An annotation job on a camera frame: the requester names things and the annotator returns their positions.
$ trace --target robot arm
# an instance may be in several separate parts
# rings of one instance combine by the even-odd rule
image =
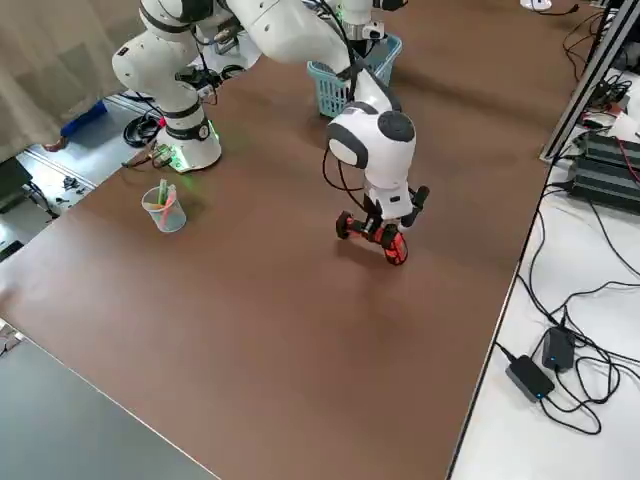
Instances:
[[[341,24],[347,38],[357,42],[381,38],[383,26],[371,18],[374,5],[392,10],[406,0],[333,3],[341,6]],[[177,145],[187,159],[195,156],[194,168],[213,163],[220,155],[197,93],[176,82],[175,73],[197,55],[194,24],[210,22],[217,16],[221,23],[228,20],[229,12],[273,60],[320,62],[345,81],[355,78],[353,102],[329,124],[327,133],[328,146],[336,158],[364,170],[368,217],[357,233],[380,243],[383,235],[379,227],[384,222],[410,227],[426,198],[426,188],[414,192],[407,183],[416,145],[413,123],[364,61],[354,61],[334,26],[318,18],[302,0],[141,0],[140,15],[148,31],[116,53],[113,65],[122,83],[153,95],[163,113],[168,114],[163,141]]]

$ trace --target cup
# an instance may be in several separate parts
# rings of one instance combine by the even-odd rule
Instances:
[[[166,205],[158,205],[160,187],[152,188],[142,197],[142,208],[149,213],[158,230],[164,233],[177,232],[187,223],[187,216],[182,210],[178,196],[171,195],[172,191],[175,192],[175,188],[174,185],[169,187],[169,200]]]

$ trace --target cable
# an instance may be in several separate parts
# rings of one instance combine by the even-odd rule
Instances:
[[[373,52],[373,49],[376,48],[376,45],[378,45],[378,43],[380,43],[380,40],[378,39],[371,40],[371,46],[369,47],[369,50],[365,52],[364,57],[362,58],[367,58],[369,55],[371,55],[371,52]]]
[[[595,436],[595,435],[598,435],[600,432],[602,432],[602,423],[600,422],[600,419],[598,418],[598,416],[597,416],[595,413],[593,413],[593,410],[591,410],[589,407],[585,407],[585,408],[587,408],[587,409],[589,410],[589,412],[591,412],[591,413],[593,414],[593,417],[592,417],[592,418],[596,421],[596,425],[597,425],[597,427],[596,427],[596,430],[595,430],[595,431],[584,430],[583,428],[576,427],[575,425],[572,425],[572,424],[567,423],[567,422],[563,422],[562,420],[560,420],[560,419],[558,419],[558,418],[554,417],[553,415],[551,415],[551,414],[549,413],[549,411],[548,411],[548,410],[547,410],[547,408],[545,407],[545,405],[544,405],[544,402],[545,402],[545,401],[549,402],[549,403],[550,403],[551,405],[553,405],[556,409],[559,409],[559,407],[558,407],[558,406],[553,402],[553,400],[551,400],[551,399],[550,399],[550,398],[548,398],[548,397],[547,397],[547,398],[543,398],[543,399],[540,401],[540,406],[542,407],[542,411],[544,412],[544,414],[547,416],[547,418],[549,418],[550,420],[554,421],[555,423],[557,423],[557,424],[559,424],[559,425],[563,425],[563,426],[565,426],[565,427],[567,427],[567,428],[570,428],[571,430],[574,430],[574,431],[576,431],[576,432],[584,433],[585,435]]]
[[[364,208],[364,205],[362,203],[360,203],[360,201],[353,196],[353,193],[351,193],[351,189],[349,189],[349,187],[347,187],[347,182],[344,179],[344,173],[342,172],[342,162],[340,160],[338,160],[338,172],[340,173],[340,180],[342,181],[342,185],[344,186],[344,191],[347,192],[347,195],[349,195],[349,198],[353,201],[353,203],[355,203],[358,207],[360,207],[360,210],[362,210],[365,213],[367,212],[367,209]]]
[[[576,3],[573,7],[571,7],[566,12],[561,12],[561,13],[545,12],[541,10],[536,10],[535,3],[536,3],[536,0],[531,0],[531,9],[534,12],[536,12],[538,15],[544,15],[547,17],[563,17],[565,15],[571,15],[572,13],[576,13],[578,10],[580,10],[580,5]]]
[[[212,70],[209,70],[209,66],[207,65],[207,60],[204,58],[204,53],[200,49],[200,45],[206,46],[206,44],[202,44],[198,40],[198,37],[196,35],[195,30],[191,30],[191,36],[193,37],[193,39],[196,42],[196,49],[198,50],[198,55],[200,56],[200,60],[202,61],[202,68],[204,68],[205,75],[206,75],[206,78],[207,78],[207,83],[209,83],[209,85],[213,89],[213,103],[209,103],[209,102],[207,102],[207,103],[209,103],[212,106],[216,106],[218,104],[218,91],[216,90],[216,88],[219,86],[219,84],[216,85],[213,81],[211,81],[211,78],[209,77],[209,74],[210,74],[210,72]]]
[[[620,152],[622,152],[624,161],[627,163],[627,168],[629,169],[629,173],[631,174],[631,177],[635,181],[636,186],[640,187],[640,176],[638,176],[638,174],[633,169],[633,165],[631,165],[631,160],[629,160],[629,156],[627,155],[627,151],[625,150],[624,145],[622,144],[622,140],[620,140],[618,137],[614,137],[614,138],[618,142],[618,146],[620,147]]]
[[[143,148],[147,146],[162,130],[160,121],[149,115],[144,115],[131,120],[122,132],[122,139],[132,148]]]
[[[227,65],[220,71],[220,77],[222,80],[231,80],[239,73],[245,72],[246,69],[240,65]]]
[[[27,187],[31,189],[32,194],[35,194],[38,197],[40,197],[40,199],[44,203],[44,211],[47,212],[53,220],[60,217],[60,215],[58,215],[56,212],[53,211],[53,208],[51,208],[51,204],[49,203],[49,200],[47,200],[46,195],[38,185],[30,181],[30,182],[27,182]],[[32,200],[34,203],[36,204],[38,203],[35,199],[32,199]]]
[[[327,4],[327,2],[325,0],[312,0],[312,1],[316,5],[321,6],[324,9],[324,11],[333,18],[334,22],[336,23],[336,26],[340,30],[340,34],[342,35],[342,41],[347,47],[347,55],[349,56],[349,65],[351,66],[351,84],[349,86],[349,92],[347,93],[347,103],[352,102],[354,100],[354,95],[355,95],[357,81],[358,81],[356,78],[357,75],[354,73],[354,68],[356,65],[356,56],[353,50],[353,46],[349,42],[349,37],[347,36],[347,32],[345,31],[344,26],[342,25],[342,22],[340,21],[336,13],[333,11],[333,9]]]
[[[554,189],[554,190],[549,190],[543,193],[543,195],[541,196],[541,200],[544,199],[546,196],[557,193],[563,189],[567,189],[567,183],[559,183],[559,184],[550,184],[547,185],[546,188],[549,187],[562,187],[560,189]],[[598,211],[595,209],[595,207],[593,206],[593,204],[588,201],[589,205],[591,206],[592,210],[594,211],[594,214],[596,215],[596,218],[598,220],[598,223],[600,225],[600,228],[603,231],[603,234],[605,236],[605,239],[607,241],[607,244],[609,245],[609,247],[611,248],[611,250],[614,252],[614,254],[618,257],[618,259],[629,269],[631,270],[633,273],[635,273],[637,276],[640,277],[640,272],[638,270],[636,270],[632,265],[629,264],[629,262],[624,259],[624,257],[622,257],[622,255],[618,252],[618,250],[613,246],[611,239],[604,227],[604,224],[602,223],[602,219],[600,218],[600,215],[598,213]],[[541,230],[542,230],[542,239],[540,242],[540,245],[538,245],[536,251],[534,252],[534,255],[532,257],[532,261],[531,264],[529,266],[529,283],[527,284],[527,282],[525,281],[524,277],[518,273],[516,278],[518,280],[520,280],[522,282],[522,285],[525,287],[525,290],[527,291],[527,294],[529,295],[529,298],[531,299],[531,301],[533,302],[534,306],[536,307],[536,309],[538,309],[538,311],[540,311],[540,313],[542,313],[545,318],[547,318],[547,320],[552,323],[555,327],[557,328],[562,328],[568,335],[572,336],[575,340],[575,344],[576,344],[576,349],[582,349],[582,348],[590,348],[592,350],[595,351],[595,353],[597,354],[597,357],[595,356],[589,356],[589,355],[579,355],[577,356],[577,359],[574,363],[574,372],[575,375],[578,379],[578,383],[580,385],[580,390],[582,395],[585,397],[584,400],[581,400],[580,398],[578,398],[578,396],[573,393],[568,387],[567,385],[564,383],[564,381],[562,380],[562,376],[561,374],[556,370],[555,371],[555,377],[556,377],[556,382],[557,384],[576,402],[576,405],[570,407],[570,408],[563,408],[560,407],[559,405],[557,405],[551,398],[545,398],[542,399],[541,401],[541,408],[544,412],[544,414],[552,421],[554,421],[555,423],[558,423],[560,425],[563,425],[567,428],[570,428],[576,432],[579,433],[583,433],[585,435],[598,435],[601,431],[602,431],[602,423],[599,419],[599,417],[597,416],[596,412],[590,407],[590,405],[603,405],[605,403],[607,403],[612,397],[613,395],[618,391],[619,387],[620,387],[620,383],[621,383],[621,378],[622,378],[622,372],[627,373],[628,375],[630,375],[632,378],[634,378],[635,380],[640,381],[640,374],[638,374],[635,370],[633,370],[631,367],[627,366],[627,365],[623,365],[621,363],[619,363],[619,361],[626,361],[629,363],[633,363],[636,364],[638,366],[640,366],[640,360],[635,359],[633,357],[629,357],[626,355],[622,355],[616,352],[612,352],[610,350],[604,349],[602,347],[600,347],[596,342],[594,342],[591,338],[589,338],[575,323],[575,321],[571,318],[571,313],[569,310],[569,304],[571,302],[571,300],[573,300],[574,298],[577,297],[581,297],[581,296],[588,296],[588,295],[593,295],[601,290],[604,290],[605,288],[609,288],[613,285],[617,285],[617,286],[623,286],[623,287],[632,287],[632,288],[638,288],[640,287],[639,283],[627,283],[627,282],[619,282],[616,280],[610,280],[606,283],[604,283],[603,285],[599,286],[598,288],[595,289],[591,289],[591,290],[584,290],[584,291],[579,291],[579,292],[574,292],[571,295],[569,295],[563,302],[562,304],[556,308],[555,310],[549,312],[544,305],[542,304],[542,302],[540,301],[540,299],[537,297],[537,295],[535,294],[535,290],[533,287],[533,269],[535,267],[535,262],[538,259],[540,252],[542,250],[542,247],[544,246],[544,243],[546,241],[546,225],[544,223],[544,216],[542,215],[542,213],[540,212],[540,208],[538,207],[537,211],[536,211],[536,218],[540,218],[540,225],[541,225]],[[553,315],[559,313],[560,311],[563,312],[563,317],[562,320],[560,322],[558,322]],[[540,340],[538,341],[533,354],[531,355],[531,357],[533,357],[536,352],[538,351],[538,349],[540,348],[540,345],[543,341],[543,339],[545,338],[545,336],[547,335],[548,330],[545,331],[545,333],[542,335],[542,337],[540,338]],[[584,381],[584,376],[583,376],[583,365],[585,364],[600,364],[603,365],[607,368],[607,391],[606,394],[604,396],[594,396],[592,395],[589,390],[587,389],[587,386],[585,384]],[[553,406],[558,412],[564,413],[564,414],[571,414],[574,413],[578,410],[585,410],[585,413],[587,413],[587,415],[596,423],[596,427],[593,430],[587,430],[584,428],[581,428],[579,426],[573,425],[571,423],[565,422],[559,418],[557,418],[556,416],[552,415],[549,413],[549,411],[547,410],[547,407],[545,405],[545,401],[549,402],[549,404],[551,406]]]
[[[627,94],[632,85],[630,80],[622,80],[620,74],[601,80],[593,89],[588,108],[606,112],[613,103],[619,102]]]
[[[324,151],[324,157],[322,159],[322,176],[324,177],[324,181],[327,182],[331,187],[335,188],[336,190],[340,190],[341,192],[346,192],[347,190],[349,190],[350,192],[359,192],[361,190],[364,190],[364,187],[359,187],[359,188],[347,188],[347,187],[341,187],[339,185],[336,185],[335,183],[333,183],[328,175],[327,175],[327,156],[329,155],[329,146],[327,145],[327,148]]]
[[[121,93],[120,96],[126,98],[127,100],[131,100],[132,102],[153,102],[153,97],[143,97],[138,92],[134,92],[137,96],[128,95],[126,93]]]
[[[210,42],[205,42],[204,40],[200,40],[198,38],[198,35],[196,35],[196,32],[193,29],[191,30],[191,35],[193,35],[193,38],[196,41],[196,43],[202,47],[211,47],[217,43],[213,40],[211,40]]]
[[[578,76],[578,65],[576,64],[576,62],[574,60],[574,57],[577,57],[579,60],[582,60],[582,62],[585,65],[586,65],[587,61],[582,56],[580,56],[579,54],[574,52],[572,49],[575,48],[579,43],[581,43],[582,41],[584,41],[585,39],[590,38],[590,37],[584,37],[583,39],[579,40],[578,42],[574,43],[571,46],[567,46],[567,40],[569,40],[569,38],[571,38],[571,36],[574,33],[576,33],[580,29],[580,27],[582,27],[584,24],[586,24],[589,21],[594,21],[595,19],[597,19],[601,15],[602,15],[602,12],[598,12],[598,13],[594,13],[593,15],[590,15],[589,17],[585,18],[580,23],[578,23],[569,33],[567,33],[567,35],[564,37],[564,40],[562,41],[562,49],[564,50],[564,54],[566,55],[566,57],[569,59],[569,61],[571,62],[572,66],[573,66],[573,77],[576,80],[576,83],[580,81],[580,77]]]
[[[149,108],[151,108],[151,110],[153,110],[154,112],[156,112],[158,115],[160,115],[161,117],[164,117],[164,113],[162,113],[162,111],[160,111],[160,109],[158,107],[156,107],[155,105],[153,105],[151,103],[151,101],[147,100],[146,97],[143,97],[142,95],[140,95],[140,93],[135,92],[135,94],[138,96],[138,98],[140,99],[141,102],[146,103],[147,105],[149,105]]]
[[[493,342],[496,344],[496,346],[502,351],[502,353],[504,353],[504,356],[507,357],[507,360],[509,360],[509,362],[513,363],[516,361],[516,357],[513,353],[511,353],[509,350],[507,350],[505,347],[503,347],[502,345],[500,345],[497,341]]]
[[[614,253],[614,255],[616,257],[618,257],[618,260],[620,260],[622,262],[622,264],[629,269],[629,271],[631,271],[635,276],[640,277],[640,271],[638,271],[635,267],[633,267],[620,254],[620,252],[616,249],[616,247],[613,246],[613,243],[611,242],[611,238],[609,238],[609,234],[607,233],[607,229],[604,227],[604,224],[602,223],[602,218],[600,218],[600,214],[596,210],[596,207],[593,205],[593,202],[588,198],[586,199],[586,201],[589,204],[589,206],[591,207],[591,210],[593,210],[593,213],[596,216],[596,220],[598,220],[598,224],[600,225],[600,229],[602,230],[602,234],[604,235],[604,238],[607,241],[607,244],[609,245],[609,248],[611,249],[611,251]]]

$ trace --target plastic basket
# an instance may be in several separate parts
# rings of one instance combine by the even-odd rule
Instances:
[[[388,34],[383,41],[373,47],[365,59],[385,85],[389,85],[393,62],[401,51],[402,40]],[[336,117],[347,104],[348,83],[339,80],[331,69],[322,63],[307,63],[307,72],[316,82],[316,99],[320,113],[327,117]]]

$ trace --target white table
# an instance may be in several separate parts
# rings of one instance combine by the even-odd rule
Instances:
[[[555,168],[550,181],[564,181],[567,172]],[[598,207],[618,251],[640,269],[640,216]],[[608,280],[640,283],[607,246],[597,220],[586,203],[566,194],[542,201],[547,240],[534,270],[536,294],[548,310],[571,293],[596,288]],[[531,258],[541,239],[539,220],[519,267],[527,278]],[[603,348],[640,357],[640,289],[605,290],[595,297],[571,302],[572,318]],[[520,282],[512,284],[497,340],[513,354],[531,354],[550,326],[536,310]],[[495,348],[480,379],[475,405],[463,431],[450,478],[452,480],[636,480],[640,454],[640,382],[624,375],[618,392],[604,406],[595,406],[603,430],[598,436],[573,432],[549,420],[538,404],[530,403],[505,375],[509,365]],[[553,374],[544,369],[553,378]],[[586,368],[585,383],[592,394],[606,392],[606,378]],[[563,379],[580,392],[573,373]],[[551,398],[573,406],[556,386]],[[555,412],[564,421],[592,429],[581,412]]]

